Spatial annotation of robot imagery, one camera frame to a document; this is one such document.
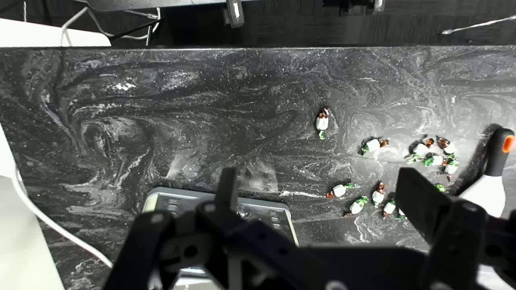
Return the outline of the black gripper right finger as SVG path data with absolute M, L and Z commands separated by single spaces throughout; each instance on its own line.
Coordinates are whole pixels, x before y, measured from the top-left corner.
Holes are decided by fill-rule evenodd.
M 399 170 L 397 205 L 418 233 L 432 246 L 457 252 L 453 241 L 453 201 L 415 167 Z

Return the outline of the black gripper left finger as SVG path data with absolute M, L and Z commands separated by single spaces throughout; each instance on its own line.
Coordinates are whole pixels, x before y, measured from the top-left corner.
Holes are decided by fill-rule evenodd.
M 215 205 L 218 212 L 232 212 L 237 207 L 237 168 L 224 167 L 216 188 Z

